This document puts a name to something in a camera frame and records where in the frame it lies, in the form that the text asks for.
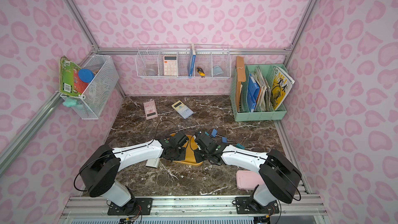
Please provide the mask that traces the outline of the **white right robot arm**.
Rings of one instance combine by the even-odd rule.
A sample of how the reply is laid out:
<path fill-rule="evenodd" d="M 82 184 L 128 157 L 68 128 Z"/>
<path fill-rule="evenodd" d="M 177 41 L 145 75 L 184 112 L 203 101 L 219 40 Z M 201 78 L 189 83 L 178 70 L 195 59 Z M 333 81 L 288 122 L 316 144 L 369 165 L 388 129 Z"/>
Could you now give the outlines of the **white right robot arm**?
<path fill-rule="evenodd" d="M 203 132 L 194 135 L 197 161 L 207 160 L 218 166 L 237 166 L 259 174 L 264 181 L 256 188 L 254 200 L 262 206 L 278 200 L 287 204 L 295 198 L 302 173 L 280 151 L 254 152 L 225 143 L 219 144 Z"/>

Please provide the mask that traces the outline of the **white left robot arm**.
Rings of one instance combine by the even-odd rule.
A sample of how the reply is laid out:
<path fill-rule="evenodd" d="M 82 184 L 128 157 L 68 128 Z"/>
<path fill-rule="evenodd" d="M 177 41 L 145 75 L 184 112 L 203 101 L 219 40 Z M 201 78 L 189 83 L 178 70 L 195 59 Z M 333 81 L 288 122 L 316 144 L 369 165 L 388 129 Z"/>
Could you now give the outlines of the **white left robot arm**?
<path fill-rule="evenodd" d="M 150 159 L 182 161 L 186 156 L 184 145 L 187 142 L 189 138 L 178 132 L 169 139 L 153 139 L 122 148 L 111 148 L 104 144 L 80 168 L 78 175 L 91 198 L 103 197 L 118 207 L 133 207 L 135 198 L 126 186 L 116 180 L 117 174 L 127 167 Z"/>

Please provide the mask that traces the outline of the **yellow plastic storage box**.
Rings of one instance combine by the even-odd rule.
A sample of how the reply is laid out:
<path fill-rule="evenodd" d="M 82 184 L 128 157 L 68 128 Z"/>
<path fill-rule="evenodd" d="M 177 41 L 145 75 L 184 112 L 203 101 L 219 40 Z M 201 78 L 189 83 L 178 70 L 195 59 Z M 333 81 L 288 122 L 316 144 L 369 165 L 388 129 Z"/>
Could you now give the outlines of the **yellow plastic storage box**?
<path fill-rule="evenodd" d="M 185 164 L 188 166 L 194 166 L 194 167 L 199 167 L 203 164 L 203 162 L 197 162 L 195 158 L 195 153 L 194 151 L 197 150 L 199 147 L 195 142 L 195 135 L 188 135 L 189 141 L 186 142 L 183 145 L 183 148 L 186 148 L 185 155 L 183 157 L 183 160 L 181 161 L 174 161 L 174 163 L 180 163 L 180 164 Z"/>

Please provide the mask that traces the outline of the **teal binder clip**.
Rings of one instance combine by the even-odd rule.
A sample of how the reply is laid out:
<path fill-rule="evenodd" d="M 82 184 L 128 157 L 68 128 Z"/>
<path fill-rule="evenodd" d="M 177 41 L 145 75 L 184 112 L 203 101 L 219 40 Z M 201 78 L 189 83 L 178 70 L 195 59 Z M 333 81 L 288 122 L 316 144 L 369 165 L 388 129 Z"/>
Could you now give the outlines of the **teal binder clip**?
<path fill-rule="evenodd" d="M 239 149 L 245 149 L 245 147 L 243 145 L 241 145 L 241 144 L 236 144 L 236 147 L 239 148 Z"/>

